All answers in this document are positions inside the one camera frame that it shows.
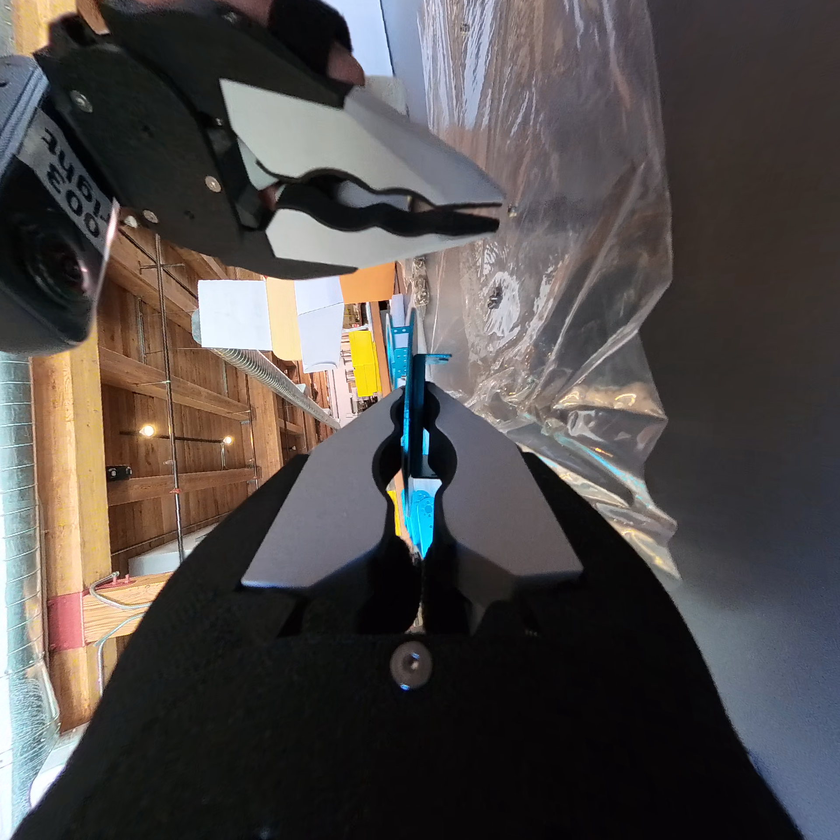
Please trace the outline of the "white ceiling panel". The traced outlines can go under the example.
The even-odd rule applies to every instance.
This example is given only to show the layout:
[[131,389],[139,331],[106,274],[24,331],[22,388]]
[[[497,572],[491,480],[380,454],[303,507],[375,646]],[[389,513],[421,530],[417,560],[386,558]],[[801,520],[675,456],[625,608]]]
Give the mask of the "white ceiling panel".
[[205,348],[272,352],[302,359],[295,288],[291,281],[200,280],[200,344]]

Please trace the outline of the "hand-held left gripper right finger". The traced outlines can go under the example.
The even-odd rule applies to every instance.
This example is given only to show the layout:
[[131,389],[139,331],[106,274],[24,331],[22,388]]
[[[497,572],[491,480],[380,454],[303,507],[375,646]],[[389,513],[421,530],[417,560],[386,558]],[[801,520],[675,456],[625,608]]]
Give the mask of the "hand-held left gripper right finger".
[[442,488],[457,591],[475,608],[574,581],[583,566],[519,447],[434,383],[434,431],[455,452]]

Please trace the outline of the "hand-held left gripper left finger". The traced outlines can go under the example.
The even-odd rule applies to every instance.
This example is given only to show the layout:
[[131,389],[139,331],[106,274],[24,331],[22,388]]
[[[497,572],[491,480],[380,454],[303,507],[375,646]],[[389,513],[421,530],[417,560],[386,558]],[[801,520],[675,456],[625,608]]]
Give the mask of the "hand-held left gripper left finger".
[[387,487],[402,466],[398,388],[313,449],[241,583],[285,592],[411,592],[417,569]]

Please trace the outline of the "orange box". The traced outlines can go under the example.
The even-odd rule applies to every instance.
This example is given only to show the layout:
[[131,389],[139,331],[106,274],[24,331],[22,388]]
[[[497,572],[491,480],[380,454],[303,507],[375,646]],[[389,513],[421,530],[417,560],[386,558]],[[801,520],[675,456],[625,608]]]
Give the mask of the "orange box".
[[345,305],[389,301],[395,288],[396,263],[357,269],[349,275],[340,276],[339,282]]

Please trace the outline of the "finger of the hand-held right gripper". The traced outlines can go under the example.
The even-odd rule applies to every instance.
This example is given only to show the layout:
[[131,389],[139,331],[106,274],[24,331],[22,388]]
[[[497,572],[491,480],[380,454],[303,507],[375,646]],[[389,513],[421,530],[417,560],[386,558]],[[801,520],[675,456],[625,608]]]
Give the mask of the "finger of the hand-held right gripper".
[[361,269],[496,233],[501,189],[488,178],[275,178],[266,226],[279,259]]
[[436,207],[499,206],[499,186],[472,160],[367,90],[342,108],[221,79],[228,122],[257,190],[339,173],[371,193],[420,196]]

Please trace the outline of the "blue angled metal bracket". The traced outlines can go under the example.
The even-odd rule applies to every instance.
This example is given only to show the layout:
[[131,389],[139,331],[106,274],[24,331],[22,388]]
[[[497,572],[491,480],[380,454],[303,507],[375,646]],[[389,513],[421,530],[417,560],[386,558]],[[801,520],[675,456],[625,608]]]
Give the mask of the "blue angled metal bracket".
[[414,331],[416,310],[410,310],[402,326],[394,324],[392,315],[385,315],[385,351],[387,370],[392,389],[405,386],[412,369],[414,357]]

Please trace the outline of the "silver air duct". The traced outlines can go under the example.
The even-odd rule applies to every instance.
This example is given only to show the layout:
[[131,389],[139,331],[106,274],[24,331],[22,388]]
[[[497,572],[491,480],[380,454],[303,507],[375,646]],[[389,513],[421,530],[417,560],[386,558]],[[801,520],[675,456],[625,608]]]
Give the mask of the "silver air duct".
[[10,836],[59,735],[45,600],[29,359],[1,353],[1,810]]

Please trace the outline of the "flexible silver duct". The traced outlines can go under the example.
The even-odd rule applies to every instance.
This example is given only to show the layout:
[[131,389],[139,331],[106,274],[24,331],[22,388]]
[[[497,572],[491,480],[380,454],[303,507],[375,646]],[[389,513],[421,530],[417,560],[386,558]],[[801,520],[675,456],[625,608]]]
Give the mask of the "flexible silver duct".
[[341,428],[331,414],[327,413],[306,393],[302,392],[291,379],[283,373],[279,367],[267,359],[264,354],[255,350],[234,350],[206,348],[225,362],[233,365],[236,369],[257,382],[267,386],[273,393],[281,397],[287,403],[300,408],[305,414],[313,417],[317,422],[338,430]]

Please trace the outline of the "clear plastic bag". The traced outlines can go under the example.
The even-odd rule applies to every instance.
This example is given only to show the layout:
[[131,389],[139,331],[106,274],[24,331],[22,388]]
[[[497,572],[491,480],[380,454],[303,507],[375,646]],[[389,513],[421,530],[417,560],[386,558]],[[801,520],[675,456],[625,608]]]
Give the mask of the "clear plastic bag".
[[667,417],[639,331],[673,276],[648,6],[426,2],[418,30],[429,127],[505,194],[492,237],[427,259],[434,380],[678,580],[644,480]]

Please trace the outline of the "blue metal U bracket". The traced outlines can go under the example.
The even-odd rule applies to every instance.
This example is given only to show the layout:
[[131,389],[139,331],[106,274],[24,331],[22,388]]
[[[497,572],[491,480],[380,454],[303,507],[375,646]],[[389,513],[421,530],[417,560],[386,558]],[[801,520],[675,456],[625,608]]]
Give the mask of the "blue metal U bracket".
[[412,478],[397,474],[388,488],[395,506],[395,533],[421,559],[434,539],[434,504],[442,482],[437,478]]

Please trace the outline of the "blue round metal plate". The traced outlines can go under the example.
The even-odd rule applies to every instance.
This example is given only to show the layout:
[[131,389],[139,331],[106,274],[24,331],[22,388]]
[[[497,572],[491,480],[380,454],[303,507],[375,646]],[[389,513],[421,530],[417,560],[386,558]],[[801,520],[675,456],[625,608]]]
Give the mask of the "blue round metal plate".
[[430,365],[446,364],[451,353],[418,353],[415,332],[416,310],[412,310],[408,327],[408,358],[406,382],[404,385],[402,424],[402,472],[403,477],[414,479],[435,479],[437,476],[428,463],[431,442],[425,421],[426,368]]

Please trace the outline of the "person's right hand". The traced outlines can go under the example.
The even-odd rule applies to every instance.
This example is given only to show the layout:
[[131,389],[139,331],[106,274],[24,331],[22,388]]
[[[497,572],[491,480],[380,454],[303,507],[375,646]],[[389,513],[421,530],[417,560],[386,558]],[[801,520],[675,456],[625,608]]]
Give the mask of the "person's right hand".
[[344,17],[322,1],[227,1],[277,38],[310,70],[353,87],[365,86]]

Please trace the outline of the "yellow box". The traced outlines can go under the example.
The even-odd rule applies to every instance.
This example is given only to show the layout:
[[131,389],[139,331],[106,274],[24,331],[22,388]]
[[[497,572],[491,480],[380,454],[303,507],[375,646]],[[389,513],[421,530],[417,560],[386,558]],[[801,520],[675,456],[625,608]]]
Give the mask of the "yellow box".
[[353,378],[359,398],[382,393],[382,379],[373,334],[368,329],[348,333]]

